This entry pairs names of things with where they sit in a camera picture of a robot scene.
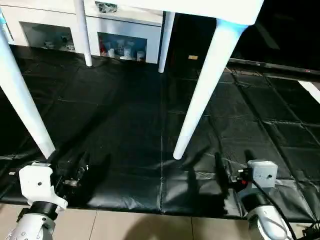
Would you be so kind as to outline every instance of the tabletop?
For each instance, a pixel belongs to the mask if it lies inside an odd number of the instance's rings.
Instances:
[[[127,5],[182,14],[200,15],[226,20],[241,25],[256,22],[263,0],[99,0],[100,2]]]

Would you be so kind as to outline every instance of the white table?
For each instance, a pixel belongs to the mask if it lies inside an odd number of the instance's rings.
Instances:
[[[74,0],[87,66],[92,65],[84,0]],[[100,0],[101,2],[166,11],[159,72],[163,73],[175,13],[217,18],[216,29],[194,90],[173,157],[180,159],[214,92],[224,68],[247,26],[255,23],[263,0]],[[5,35],[0,31],[0,86],[34,141],[48,158],[55,150],[47,129],[20,73]]]
[[[216,29],[194,90],[173,157],[181,159],[198,122],[214,92],[227,62],[241,36],[253,25],[263,0],[100,0],[101,2],[166,11],[159,72],[163,73],[174,24],[175,13],[217,19]]]

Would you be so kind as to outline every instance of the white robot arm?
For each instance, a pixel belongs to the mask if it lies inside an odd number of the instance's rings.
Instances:
[[[47,163],[34,163],[19,171],[21,192],[31,207],[21,212],[22,217],[7,240],[53,239],[54,220],[67,208],[68,202],[56,195],[51,185],[52,173]]]

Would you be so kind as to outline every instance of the cabinet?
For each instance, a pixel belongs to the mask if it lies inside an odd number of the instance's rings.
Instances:
[[[14,44],[83,53],[77,18],[71,5],[60,5],[64,8],[67,6],[67,9],[64,9],[65,12],[59,12],[56,9],[55,11],[48,10],[53,8],[52,4],[55,4],[55,1],[50,1],[50,6],[43,5],[44,9],[30,8],[35,7],[30,5],[32,2],[25,1],[25,4],[29,4],[25,7],[23,7],[24,0],[18,2],[19,7],[0,5]],[[150,16],[155,16],[155,14],[152,13],[152,15],[149,12],[145,17],[145,11],[141,9],[137,9],[135,12],[132,9],[129,11],[126,8],[122,8],[122,10],[120,8],[119,13],[110,15],[99,13],[99,17],[96,17],[95,15],[98,13],[94,12],[94,7],[91,6],[92,2],[94,3],[94,1],[85,1],[86,10],[92,15],[88,16],[86,12],[92,55],[133,61],[138,58],[153,64],[158,62],[161,38],[159,20],[157,19],[153,25],[144,24]],[[125,10],[128,13],[130,12],[127,16],[130,15],[131,18],[124,18]]]

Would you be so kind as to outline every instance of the shelf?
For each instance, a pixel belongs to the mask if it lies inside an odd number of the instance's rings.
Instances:
[[[0,0],[0,7],[1,5],[75,14],[74,1],[72,0]],[[163,12],[159,10],[118,5],[117,12],[101,13],[96,7],[95,0],[84,0],[84,5],[85,14],[89,17],[157,27],[161,27],[163,22]]]

